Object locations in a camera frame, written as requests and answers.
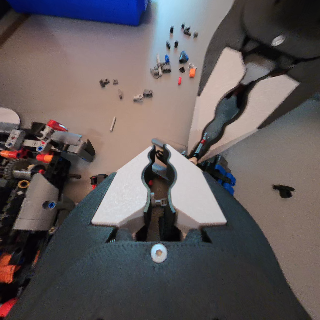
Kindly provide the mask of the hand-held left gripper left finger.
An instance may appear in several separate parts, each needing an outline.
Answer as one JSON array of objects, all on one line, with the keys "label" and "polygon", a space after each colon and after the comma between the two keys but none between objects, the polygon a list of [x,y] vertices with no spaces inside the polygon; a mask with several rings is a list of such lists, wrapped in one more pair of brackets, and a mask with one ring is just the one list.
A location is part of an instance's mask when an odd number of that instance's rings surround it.
[{"label": "hand-held left gripper left finger", "polygon": [[146,241],[152,205],[149,182],[156,147],[150,146],[117,170],[91,224],[127,229],[137,241]]}]

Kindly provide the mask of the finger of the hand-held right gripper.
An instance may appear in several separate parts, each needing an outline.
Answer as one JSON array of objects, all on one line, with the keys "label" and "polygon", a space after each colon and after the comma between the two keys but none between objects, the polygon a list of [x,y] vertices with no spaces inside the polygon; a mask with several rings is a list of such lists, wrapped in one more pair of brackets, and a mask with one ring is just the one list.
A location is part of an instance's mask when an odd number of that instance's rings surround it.
[{"label": "finger of the hand-held right gripper", "polygon": [[200,160],[207,160],[256,133],[258,127],[299,85],[300,82],[286,74],[257,82],[248,94],[242,114],[226,126],[222,138]]},{"label": "finger of the hand-held right gripper", "polygon": [[204,89],[200,96],[196,97],[187,145],[188,155],[191,155],[200,142],[206,125],[214,119],[219,102],[240,84],[245,74],[241,52],[229,47],[224,48]]}]

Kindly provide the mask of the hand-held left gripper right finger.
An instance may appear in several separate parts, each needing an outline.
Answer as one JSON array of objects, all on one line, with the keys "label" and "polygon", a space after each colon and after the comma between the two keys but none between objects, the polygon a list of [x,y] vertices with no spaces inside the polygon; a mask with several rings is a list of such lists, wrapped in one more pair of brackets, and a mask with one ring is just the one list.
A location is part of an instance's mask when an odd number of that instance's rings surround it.
[{"label": "hand-held left gripper right finger", "polygon": [[190,230],[226,225],[203,171],[170,145],[163,145],[163,158],[170,186],[166,208],[159,218],[160,239],[178,241]]}]

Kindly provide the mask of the grey black lego subassembly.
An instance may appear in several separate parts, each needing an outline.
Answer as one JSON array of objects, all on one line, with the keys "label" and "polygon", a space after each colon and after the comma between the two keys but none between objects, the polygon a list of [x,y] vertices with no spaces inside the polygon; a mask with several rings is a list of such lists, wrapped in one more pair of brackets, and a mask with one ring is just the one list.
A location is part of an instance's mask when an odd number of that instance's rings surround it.
[{"label": "grey black lego subassembly", "polygon": [[[187,146],[175,143],[173,141],[166,141],[160,138],[153,138],[151,143],[156,146],[156,158],[162,162],[162,164],[154,163],[152,165],[152,171],[154,175],[160,179],[164,179],[169,183],[169,179],[166,176],[166,165],[163,159],[163,145],[170,144],[175,150],[177,150],[184,157],[187,157]],[[210,174],[218,184],[220,184],[225,190],[234,196],[234,186],[236,185],[236,178],[232,175],[227,160],[220,154],[200,162],[197,166],[203,171]]]}]

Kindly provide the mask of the metal axle with red bush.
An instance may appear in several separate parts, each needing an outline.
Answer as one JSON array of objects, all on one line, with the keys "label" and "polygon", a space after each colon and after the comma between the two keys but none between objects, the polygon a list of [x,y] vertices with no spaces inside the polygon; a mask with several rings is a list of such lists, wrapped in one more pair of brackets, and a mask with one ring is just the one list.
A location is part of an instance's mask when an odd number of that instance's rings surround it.
[{"label": "metal axle with red bush", "polygon": [[199,154],[201,153],[202,148],[206,144],[207,136],[208,136],[208,133],[205,132],[203,134],[203,137],[202,137],[201,141],[199,142],[197,148],[195,149],[195,152],[194,152],[193,156],[196,157],[197,159],[199,158]]}]

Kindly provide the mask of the black grey lego module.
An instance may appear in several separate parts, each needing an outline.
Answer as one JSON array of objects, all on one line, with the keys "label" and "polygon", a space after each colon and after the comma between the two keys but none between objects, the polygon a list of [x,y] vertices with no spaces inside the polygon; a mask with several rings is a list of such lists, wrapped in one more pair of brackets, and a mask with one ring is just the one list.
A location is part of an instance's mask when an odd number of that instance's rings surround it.
[{"label": "black grey lego module", "polygon": [[[105,180],[108,177],[107,174],[98,174],[98,175],[93,175],[90,177],[90,184],[92,186],[92,190],[94,190],[103,180]],[[149,174],[149,181],[148,181],[148,186],[152,187],[154,184],[154,178],[156,177],[155,174]],[[155,193],[151,192],[150,193],[150,203],[152,207],[166,207],[167,206],[167,199],[162,198],[162,199],[156,199],[155,198]]]}]

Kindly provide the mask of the partly built lego car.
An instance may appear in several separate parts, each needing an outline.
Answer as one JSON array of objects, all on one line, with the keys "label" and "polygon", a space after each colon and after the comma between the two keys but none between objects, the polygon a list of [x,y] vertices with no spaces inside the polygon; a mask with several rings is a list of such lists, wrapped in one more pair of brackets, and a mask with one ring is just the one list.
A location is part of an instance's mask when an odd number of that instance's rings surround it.
[{"label": "partly built lego car", "polygon": [[63,190],[69,179],[82,176],[70,174],[64,154],[91,163],[95,149],[52,119],[1,133],[1,319],[30,282],[59,215],[75,207]]}]

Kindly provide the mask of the black T-shaped lego pin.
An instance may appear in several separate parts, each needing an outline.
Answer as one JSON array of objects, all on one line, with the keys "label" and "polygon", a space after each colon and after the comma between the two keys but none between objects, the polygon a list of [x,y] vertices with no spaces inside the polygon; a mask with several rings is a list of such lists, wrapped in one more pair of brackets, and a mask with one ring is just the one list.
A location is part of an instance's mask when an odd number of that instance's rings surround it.
[{"label": "black T-shaped lego pin", "polygon": [[295,188],[286,185],[272,185],[273,190],[277,190],[283,199],[291,198]]}]

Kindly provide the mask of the blue plastic bin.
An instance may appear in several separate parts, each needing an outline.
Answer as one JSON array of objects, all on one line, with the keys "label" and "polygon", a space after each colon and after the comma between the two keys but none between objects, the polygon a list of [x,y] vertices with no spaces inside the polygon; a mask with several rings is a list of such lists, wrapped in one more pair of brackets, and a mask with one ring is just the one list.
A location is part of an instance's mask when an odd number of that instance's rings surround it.
[{"label": "blue plastic bin", "polygon": [[18,13],[138,26],[148,0],[8,0]]}]

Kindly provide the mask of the grey lego frame assembly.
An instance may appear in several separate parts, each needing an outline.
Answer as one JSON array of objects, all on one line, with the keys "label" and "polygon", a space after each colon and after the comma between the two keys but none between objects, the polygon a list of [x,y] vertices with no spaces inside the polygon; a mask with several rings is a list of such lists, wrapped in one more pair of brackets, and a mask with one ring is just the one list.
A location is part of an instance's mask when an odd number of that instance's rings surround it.
[{"label": "grey lego frame assembly", "polygon": [[154,68],[150,69],[150,73],[153,78],[158,79],[163,74],[170,74],[171,73],[171,64],[170,64],[170,57],[168,54],[164,56],[164,62],[161,62],[160,55],[156,55],[156,65]]}]

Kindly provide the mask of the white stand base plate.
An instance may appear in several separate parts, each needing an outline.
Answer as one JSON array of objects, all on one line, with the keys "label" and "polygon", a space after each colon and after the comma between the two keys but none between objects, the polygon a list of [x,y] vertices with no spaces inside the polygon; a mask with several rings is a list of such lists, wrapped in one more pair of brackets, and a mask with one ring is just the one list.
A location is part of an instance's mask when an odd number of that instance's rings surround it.
[{"label": "white stand base plate", "polygon": [[20,129],[19,115],[11,109],[0,107],[0,133],[10,133]]}]

